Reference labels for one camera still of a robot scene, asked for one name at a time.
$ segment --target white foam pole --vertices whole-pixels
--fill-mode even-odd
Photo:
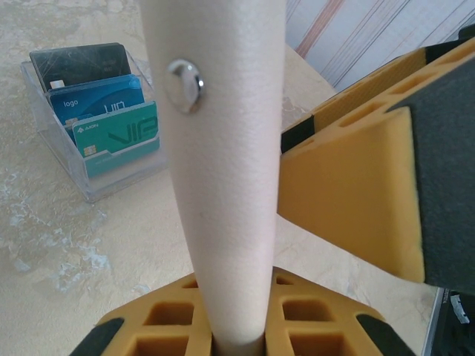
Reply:
[[[272,276],[285,0],[142,0],[160,130],[218,355],[262,355]],[[196,65],[194,113],[164,88],[174,59]]]

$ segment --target wall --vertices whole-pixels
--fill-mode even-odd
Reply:
[[[444,42],[475,0],[287,0],[287,43],[336,90],[397,56]]]

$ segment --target silver grommet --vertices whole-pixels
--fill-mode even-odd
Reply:
[[[193,63],[175,59],[167,67],[165,90],[176,109],[194,113],[204,94],[204,82]]]

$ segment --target yellow foam block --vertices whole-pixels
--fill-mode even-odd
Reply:
[[[356,319],[362,314],[383,321],[364,304],[274,268],[266,355],[381,356]],[[96,329],[117,318],[123,324],[98,355],[212,355],[212,333],[193,274],[107,313]],[[86,353],[77,355],[91,355],[88,347],[103,335],[96,334],[89,344],[85,338]]]
[[[315,134],[281,157],[278,213],[391,274],[424,282],[410,109],[387,109],[474,56],[475,39],[429,65],[417,50],[316,108]]]

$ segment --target table surface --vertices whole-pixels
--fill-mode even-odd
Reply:
[[[19,70],[31,50],[100,42],[123,43],[146,67],[136,2],[8,0],[0,13],[0,355],[67,355],[106,312],[191,273],[191,262],[168,171],[84,202],[35,132]],[[333,94],[287,48],[283,126]],[[275,265],[379,310],[420,354],[434,288],[281,218]]]

